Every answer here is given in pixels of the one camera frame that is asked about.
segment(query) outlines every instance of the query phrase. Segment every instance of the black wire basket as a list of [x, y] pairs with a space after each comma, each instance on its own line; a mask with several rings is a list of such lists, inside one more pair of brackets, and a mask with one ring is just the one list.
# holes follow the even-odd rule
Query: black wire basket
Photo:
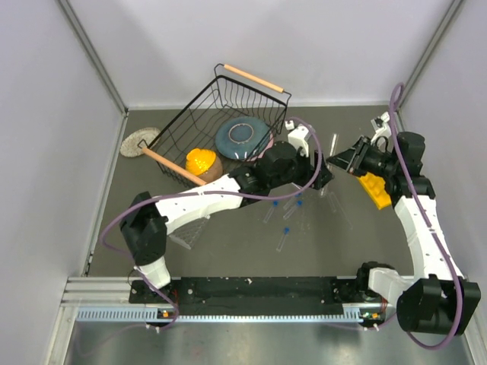
[[[223, 75], [222, 71], [233, 72], [242, 81]], [[248, 80], [269, 88], [277, 97], [243, 82]], [[282, 87], [232, 66], [218, 64], [213, 81], [169, 122], [148, 147], [182, 168], [185, 168], [186, 156], [193, 148], [213, 150], [221, 160], [224, 173], [228, 173], [242, 164], [254, 163], [252, 160], [256, 157], [232, 160], [222, 156], [215, 145], [215, 135], [221, 125], [239, 116], [261, 119], [269, 127], [267, 135], [256, 147], [257, 151], [262, 151], [264, 144], [269, 143], [270, 134], [275, 138], [281, 133], [290, 97], [291, 94]], [[184, 186], [195, 185], [166, 166], [160, 163], [158, 166], [162, 173]]]

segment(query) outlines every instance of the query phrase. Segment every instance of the blue plate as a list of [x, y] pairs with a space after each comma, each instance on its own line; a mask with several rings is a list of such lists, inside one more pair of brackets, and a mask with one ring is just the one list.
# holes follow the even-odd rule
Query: blue plate
[[[264, 137], [266, 140], [257, 148]], [[215, 136], [215, 144], [223, 156], [232, 160], [246, 160], [264, 151], [269, 138], [269, 127], [262, 120], [241, 116], [228, 120], [220, 127]]]

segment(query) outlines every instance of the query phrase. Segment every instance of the gray floor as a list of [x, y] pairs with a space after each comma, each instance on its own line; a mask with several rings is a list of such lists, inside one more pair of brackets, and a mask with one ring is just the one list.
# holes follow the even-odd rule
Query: gray floor
[[[288, 116], [300, 116], [317, 130], [323, 148], [328, 151], [333, 133], [339, 134], [338, 149], [352, 145], [361, 134], [373, 130], [370, 119], [385, 107], [291, 108]], [[175, 111], [131, 112], [125, 135], [137, 129], [163, 128]], [[283, 221], [282, 208], [268, 224], [262, 222], [269, 210], [260, 202], [238, 211], [215, 214], [196, 246], [184, 249], [167, 245], [166, 262], [173, 276], [307, 276], [354, 275], [362, 262], [386, 262], [401, 275], [412, 274], [412, 262], [400, 222], [391, 208], [378, 211], [356, 178], [341, 171], [329, 185], [338, 204], [319, 198], [309, 190], [303, 208], [291, 222]], [[292, 186], [278, 192], [291, 192]], [[181, 192], [183, 187], [162, 175], [148, 157], [119, 157], [113, 176], [102, 227], [127, 209], [134, 196], [149, 191], [152, 195]], [[291, 229], [284, 249], [275, 248], [284, 226]], [[114, 246], [126, 248], [120, 232], [108, 236]], [[124, 276], [131, 264], [126, 258], [97, 246], [90, 276]]]
[[[442, 351], [424, 350], [409, 340], [397, 322], [379, 333], [318, 324], [180, 323], [160, 335], [143, 326], [133, 328], [100, 344], [125, 325], [83, 323], [77, 331], [78, 345], [82, 354], [93, 351], [93, 355], [79, 357], [71, 346], [66, 365], [473, 365], [463, 337]], [[419, 337], [427, 344], [441, 340], [437, 335]]]

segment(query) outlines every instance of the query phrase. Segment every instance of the basket handle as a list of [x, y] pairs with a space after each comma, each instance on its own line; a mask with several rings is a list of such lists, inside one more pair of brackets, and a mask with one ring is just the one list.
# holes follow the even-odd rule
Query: basket handle
[[257, 84], [261, 84], [262, 86], [265, 86], [265, 87], [268, 87], [269, 89], [271, 90], [274, 90], [280, 94], [282, 94], [284, 92], [284, 88], [283, 87], [280, 87], [280, 86], [277, 86], [277, 85], [274, 85], [273, 83], [271, 82], [268, 82], [266, 80], [263, 80], [262, 78], [258, 78], [257, 76], [254, 76], [254, 75], [251, 75], [249, 74], [248, 72], [245, 72], [245, 71], [242, 71], [234, 66], [230, 66], [230, 65], [223, 65], [224, 69], [225, 70], [228, 70], [228, 71], [231, 71], [237, 75], [240, 75], [242, 76], [243, 78], [248, 78], [249, 80], [253, 81], [253, 82], [256, 82]]
[[144, 147], [142, 148], [142, 152], [150, 158], [156, 160], [158, 163], [165, 165], [165, 167], [171, 169], [175, 173], [179, 173], [181, 176], [184, 176], [188, 180], [193, 181], [196, 185], [206, 185], [206, 182], [203, 179], [197, 177], [196, 175], [193, 175], [190, 171], [185, 170], [180, 166], [177, 166], [174, 162], [169, 161], [167, 158], [162, 157], [160, 154], [155, 153], [153, 150]]

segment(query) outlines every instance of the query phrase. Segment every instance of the wall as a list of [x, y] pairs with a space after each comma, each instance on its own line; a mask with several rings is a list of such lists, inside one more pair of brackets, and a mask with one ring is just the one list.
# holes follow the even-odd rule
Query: wall
[[41, 363], [120, 114], [53, 0], [0, 11], [0, 363]]
[[130, 107], [188, 103], [229, 63], [296, 105], [382, 104], [451, 0], [71, 0]]
[[[408, 130], [426, 138], [425, 173], [438, 217], [460, 270], [487, 294], [487, 2], [470, 0], [425, 69], [403, 109]], [[487, 327], [487, 304], [477, 313]]]

